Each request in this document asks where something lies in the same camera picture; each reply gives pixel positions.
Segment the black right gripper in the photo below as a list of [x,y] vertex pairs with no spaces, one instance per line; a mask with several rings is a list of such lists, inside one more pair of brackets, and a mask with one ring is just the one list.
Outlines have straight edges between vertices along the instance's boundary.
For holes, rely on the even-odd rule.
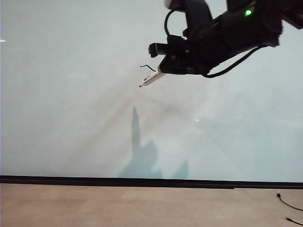
[[166,55],[157,71],[165,74],[208,75],[210,70],[229,59],[229,47],[222,35],[220,22],[208,22],[188,27],[187,38],[176,50],[176,59]]

